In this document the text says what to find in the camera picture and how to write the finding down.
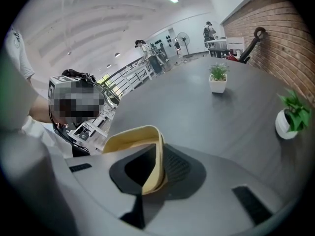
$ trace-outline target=black wire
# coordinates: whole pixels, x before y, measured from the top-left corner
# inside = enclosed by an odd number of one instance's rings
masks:
[[[51,114],[51,107],[49,108],[49,118],[54,126],[54,128],[59,132],[59,134],[64,138],[66,139],[67,141],[69,141],[72,145],[76,146],[76,147],[79,147],[80,149],[84,150],[88,155],[91,155],[90,154],[90,151],[86,148],[86,147],[83,147],[83,146],[80,146],[80,145],[77,145],[75,144],[72,140],[70,140],[68,137],[66,137],[57,127],[57,124],[55,123],[55,121],[53,120],[53,117],[52,117],[52,114]]]

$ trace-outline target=backpack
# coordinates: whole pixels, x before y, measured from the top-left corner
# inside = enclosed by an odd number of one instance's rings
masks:
[[[209,36],[209,30],[208,30],[208,28],[205,28],[205,29],[203,30],[203,35],[204,35],[205,38],[210,37],[210,36]]]

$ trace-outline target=pixelated device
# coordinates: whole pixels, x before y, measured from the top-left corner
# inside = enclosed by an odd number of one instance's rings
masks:
[[[49,109],[53,116],[65,118],[69,129],[98,117],[105,96],[92,83],[83,78],[50,77]]]

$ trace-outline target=black slot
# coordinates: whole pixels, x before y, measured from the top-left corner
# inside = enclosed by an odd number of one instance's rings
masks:
[[[125,173],[137,184],[144,186],[156,165],[156,147],[135,158],[125,166]]]
[[[247,186],[238,186],[232,191],[256,225],[272,216],[272,213]]]
[[[91,164],[84,163],[84,164],[71,166],[71,167],[69,167],[69,169],[71,170],[71,172],[76,172],[76,171],[85,170],[85,169],[88,169],[88,168],[91,168],[91,167],[92,167]]]
[[[134,203],[132,211],[125,213],[120,219],[139,229],[145,228],[141,195],[138,195],[136,197],[136,201]]]

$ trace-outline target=gray table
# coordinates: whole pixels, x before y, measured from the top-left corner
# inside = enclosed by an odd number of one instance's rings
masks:
[[[212,94],[211,64],[230,66],[224,94]],[[264,71],[229,60],[194,60],[125,96],[109,136],[154,125],[165,141],[235,162],[277,193],[284,204],[298,197],[314,166],[315,122],[294,140],[277,137],[288,86]]]

